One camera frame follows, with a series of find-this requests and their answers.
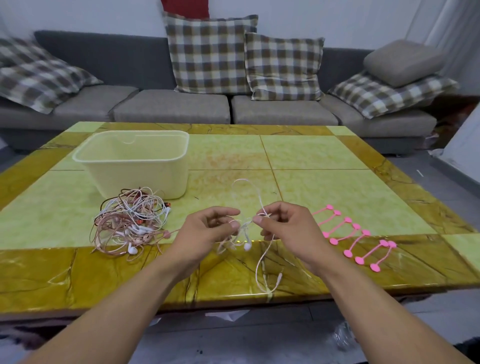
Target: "checkered throw pillow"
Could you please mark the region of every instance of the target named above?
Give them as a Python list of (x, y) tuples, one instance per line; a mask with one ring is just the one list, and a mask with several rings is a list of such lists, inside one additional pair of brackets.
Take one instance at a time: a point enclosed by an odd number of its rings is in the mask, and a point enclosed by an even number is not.
[(258, 15), (230, 19), (187, 19), (163, 13), (176, 91), (249, 94), (243, 37), (256, 32)]
[(320, 100), (318, 85), (325, 39), (245, 35), (245, 67), (252, 100)]
[(0, 68), (0, 96), (43, 114), (49, 114), (83, 86), (103, 83), (87, 71), (55, 58), (38, 45), (31, 48), (16, 41), (2, 45), (2, 61), (13, 66)]
[(36, 42), (23, 39), (0, 39), (0, 67), (53, 59), (55, 57)]
[(328, 91), (357, 109), (365, 118), (399, 111), (458, 88), (458, 82), (437, 74), (424, 77), (406, 86), (393, 88), (372, 76), (360, 72)]

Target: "forearm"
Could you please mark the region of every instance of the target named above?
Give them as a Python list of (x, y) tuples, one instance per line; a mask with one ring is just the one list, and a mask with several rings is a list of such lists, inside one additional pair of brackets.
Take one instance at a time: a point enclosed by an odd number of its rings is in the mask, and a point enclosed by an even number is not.
[(337, 252), (316, 268), (371, 364), (471, 363)]
[(179, 270), (157, 258), (24, 363), (128, 363)]

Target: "coffee table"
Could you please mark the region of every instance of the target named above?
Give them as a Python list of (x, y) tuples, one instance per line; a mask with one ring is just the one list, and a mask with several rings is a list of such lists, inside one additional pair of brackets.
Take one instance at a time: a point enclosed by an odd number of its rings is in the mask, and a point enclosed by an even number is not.
[[(167, 228), (211, 205), (228, 205), (251, 217), (276, 200), (312, 212), (332, 204), (372, 233), (353, 249), (364, 255), (379, 239), (398, 247), (374, 273), (364, 271), (393, 295), (432, 293), (480, 286), (480, 234), (415, 184), (346, 127), (189, 125), (79, 122), (0, 175), (0, 314), (35, 317), (82, 312), (114, 291), (158, 254), (147, 247), (138, 259), (91, 253), (88, 235), (103, 198), (72, 151), (93, 133), (107, 130), (184, 130), (191, 134), (187, 192), (171, 201)], [(318, 221), (329, 216), (315, 215)], [(336, 225), (325, 224), (325, 230)], [(345, 236), (343, 226), (334, 237)], [(259, 230), (251, 229), (259, 239)], [(353, 239), (340, 242), (347, 249)], [(169, 245), (162, 245), (162, 251)], [(259, 272), (273, 288), (262, 293), (255, 267), (266, 243), (250, 251), (215, 252), (189, 279), (179, 283), (161, 311), (329, 298), (323, 282), (275, 242)]]

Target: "gray sofa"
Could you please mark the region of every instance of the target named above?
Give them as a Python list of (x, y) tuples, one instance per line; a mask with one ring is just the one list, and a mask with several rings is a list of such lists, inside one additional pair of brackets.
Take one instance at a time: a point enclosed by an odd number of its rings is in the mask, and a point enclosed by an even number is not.
[[(365, 120), (330, 95), (316, 102), (177, 93), (166, 38), (47, 30), (35, 32), (35, 38), (54, 56), (86, 69), (104, 84), (85, 87), (50, 115), (0, 99), (0, 136), (14, 149), (36, 149), (78, 121), (128, 121), (345, 125), (381, 153), (406, 154), (436, 124), (418, 109)], [(326, 92), (360, 72), (370, 52), (324, 48), (320, 88)]]

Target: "red pillow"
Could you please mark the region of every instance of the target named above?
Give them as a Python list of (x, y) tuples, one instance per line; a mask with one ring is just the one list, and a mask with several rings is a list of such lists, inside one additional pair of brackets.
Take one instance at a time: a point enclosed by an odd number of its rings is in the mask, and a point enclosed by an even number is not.
[(162, 0), (163, 10), (189, 19), (208, 19), (208, 0)]

